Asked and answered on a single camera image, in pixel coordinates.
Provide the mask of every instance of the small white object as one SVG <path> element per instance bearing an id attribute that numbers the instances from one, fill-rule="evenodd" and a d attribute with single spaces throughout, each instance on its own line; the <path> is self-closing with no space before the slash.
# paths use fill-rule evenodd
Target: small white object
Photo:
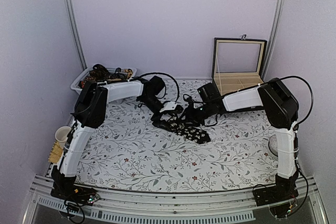
<path id="1" fill-rule="evenodd" d="M 223 103 L 227 111 L 235 111 L 244 108 L 262 106 L 258 88 L 246 89 L 233 94 L 229 94 L 223 98 Z"/>
<path id="2" fill-rule="evenodd" d="M 55 133 L 55 139 L 58 142 L 59 146 L 61 148 L 64 147 L 66 141 L 67 141 L 67 135 L 71 131 L 71 128 L 69 126 L 63 126 L 59 128 Z"/>
<path id="3" fill-rule="evenodd" d="M 177 106 L 176 102 L 166 102 L 163 108 L 160 110 L 160 112 L 162 113 L 163 111 L 175 110 L 176 106 Z"/>

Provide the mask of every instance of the white cup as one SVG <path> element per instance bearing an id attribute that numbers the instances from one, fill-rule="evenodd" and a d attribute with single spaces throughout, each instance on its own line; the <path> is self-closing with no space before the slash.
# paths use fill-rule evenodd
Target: white cup
<path id="1" fill-rule="evenodd" d="M 63 126 L 59 128 L 55 133 L 55 139 L 61 148 L 64 147 L 66 141 L 68 140 L 67 135 L 71 131 L 71 127 Z"/>

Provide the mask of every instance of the plastic basket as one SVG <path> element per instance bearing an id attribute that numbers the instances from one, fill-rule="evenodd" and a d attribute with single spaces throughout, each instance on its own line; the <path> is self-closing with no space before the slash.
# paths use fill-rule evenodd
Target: plastic basket
<path id="1" fill-rule="evenodd" d="M 80 92 L 82 91 L 82 89 L 80 87 L 78 87 L 78 84 L 80 81 L 82 81 L 86 76 L 88 76 L 90 74 L 90 71 L 93 70 L 94 65 L 92 65 L 91 67 L 85 69 L 75 80 L 74 82 L 70 85 L 70 88 L 72 90 L 75 90 L 78 94 L 80 94 Z M 117 68 L 106 68 L 110 73 L 114 73 L 116 71 Z M 132 77 L 135 76 L 137 69 L 136 68 L 122 68 L 121 70 L 124 69 L 131 69 L 133 71 Z M 120 104 L 122 103 L 123 99 L 118 99 L 115 101 L 112 101 L 113 103 L 116 104 Z"/>

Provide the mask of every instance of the lavender wall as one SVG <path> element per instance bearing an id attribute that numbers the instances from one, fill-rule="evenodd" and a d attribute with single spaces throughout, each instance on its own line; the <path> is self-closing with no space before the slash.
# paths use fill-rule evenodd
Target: lavender wall
<path id="1" fill-rule="evenodd" d="M 89 65 L 210 77 L 214 37 L 268 39 L 276 0 L 73 0 Z"/>
<path id="2" fill-rule="evenodd" d="M 63 0 L 0 0 L 0 222 L 20 223 L 80 73 Z"/>
<path id="3" fill-rule="evenodd" d="M 297 74 L 311 84 L 312 115 L 300 126 L 300 159 L 313 174 L 330 223 L 336 223 L 336 0 L 286 0 L 267 79 Z M 309 107 L 309 92 L 299 81 L 286 81 L 300 102 Z"/>

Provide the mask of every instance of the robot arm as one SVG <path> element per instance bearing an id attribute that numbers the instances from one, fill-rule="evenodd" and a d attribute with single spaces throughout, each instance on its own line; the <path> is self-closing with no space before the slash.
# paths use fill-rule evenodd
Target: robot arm
<path id="1" fill-rule="evenodd" d="M 268 121 L 276 132 L 278 171 L 274 188 L 254 190 L 257 205 L 289 199 L 292 195 L 297 196 L 295 181 L 298 178 L 296 159 L 299 104 L 283 82 L 275 78 L 265 84 L 225 96 L 220 95 L 214 84 L 208 83 L 200 87 L 198 92 L 205 104 L 195 109 L 190 99 L 185 116 L 193 125 L 204 124 L 206 118 L 217 113 L 265 110 Z"/>

